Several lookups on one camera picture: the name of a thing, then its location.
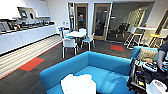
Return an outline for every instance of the white cabinet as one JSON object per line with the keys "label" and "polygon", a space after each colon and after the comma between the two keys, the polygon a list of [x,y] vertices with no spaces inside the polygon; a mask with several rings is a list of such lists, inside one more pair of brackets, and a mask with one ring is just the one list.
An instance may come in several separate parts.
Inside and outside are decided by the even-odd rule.
{"label": "white cabinet", "polygon": [[35,16],[36,17],[50,17],[48,4],[46,1],[35,0]]}
{"label": "white cabinet", "polygon": [[34,29],[29,29],[29,32],[31,34],[33,42],[40,40],[40,35],[39,35],[39,29],[34,28]]}
{"label": "white cabinet", "polygon": [[39,35],[41,39],[47,37],[47,28],[45,26],[39,27]]}
{"label": "white cabinet", "polygon": [[43,26],[0,35],[0,54],[55,34],[55,26]]}
{"label": "white cabinet", "polygon": [[34,5],[34,0],[24,0],[25,2],[25,5],[27,8],[34,8],[35,5]]}
{"label": "white cabinet", "polygon": [[6,40],[4,34],[0,35],[0,54],[10,51],[12,48]]}
{"label": "white cabinet", "polygon": [[14,0],[16,7],[27,7],[25,0]]}
{"label": "white cabinet", "polygon": [[50,25],[51,35],[56,34],[55,25]]}
{"label": "white cabinet", "polygon": [[23,46],[23,41],[18,32],[7,33],[5,34],[5,37],[12,49]]}
{"label": "white cabinet", "polygon": [[23,45],[27,45],[33,42],[33,39],[32,39],[32,36],[29,30],[18,31],[18,33],[19,33],[21,40],[23,41]]}

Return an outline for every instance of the appliance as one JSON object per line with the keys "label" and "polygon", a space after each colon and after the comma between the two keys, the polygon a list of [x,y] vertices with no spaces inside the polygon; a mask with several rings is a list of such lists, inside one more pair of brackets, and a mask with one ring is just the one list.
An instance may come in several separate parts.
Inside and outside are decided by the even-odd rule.
{"label": "appliance", "polygon": [[7,22],[0,22],[0,31],[1,32],[10,31],[10,28],[9,28]]}
{"label": "appliance", "polygon": [[1,19],[0,20],[0,31],[6,32],[10,30],[15,30],[15,22],[16,20],[9,20],[9,19]]}
{"label": "appliance", "polygon": [[19,10],[19,13],[20,13],[21,18],[27,18],[26,11],[24,11],[24,10]]}

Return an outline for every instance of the blue sofa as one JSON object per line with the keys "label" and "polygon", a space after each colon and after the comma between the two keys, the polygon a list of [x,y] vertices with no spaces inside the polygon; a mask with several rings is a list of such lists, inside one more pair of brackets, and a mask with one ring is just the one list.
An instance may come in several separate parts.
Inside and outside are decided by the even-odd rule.
{"label": "blue sofa", "polygon": [[87,51],[49,67],[40,73],[47,94],[63,94],[60,81],[74,76],[92,75],[96,91],[102,94],[134,94],[126,86],[131,59]]}

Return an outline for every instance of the microwave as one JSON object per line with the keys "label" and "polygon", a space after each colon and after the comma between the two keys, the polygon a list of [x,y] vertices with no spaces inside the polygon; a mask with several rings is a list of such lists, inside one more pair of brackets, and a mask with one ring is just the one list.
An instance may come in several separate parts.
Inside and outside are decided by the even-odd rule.
{"label": "microwave", "polygon": [[19,13],[20,13],[21,18],[27,18],[26,11],[24,11],[24,10],[19,10]]}
{"label": "microwave", "polygon": [[0,22],[0,31],[1,32],[10,31],[10,28],[9,28],[7,22]]}

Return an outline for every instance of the door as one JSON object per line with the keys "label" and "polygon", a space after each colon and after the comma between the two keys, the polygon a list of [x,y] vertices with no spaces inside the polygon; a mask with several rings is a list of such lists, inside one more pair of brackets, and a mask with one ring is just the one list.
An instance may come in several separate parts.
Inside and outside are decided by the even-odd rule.
{"label": "door", "polygon": [[75,4],[75,30],[87,29],[88,4]]}
{"label": "door", "polygon": [[105,40],[109,10],[110,3],[95,4],[93,22],[93,33],[95,33],[94,39]]}

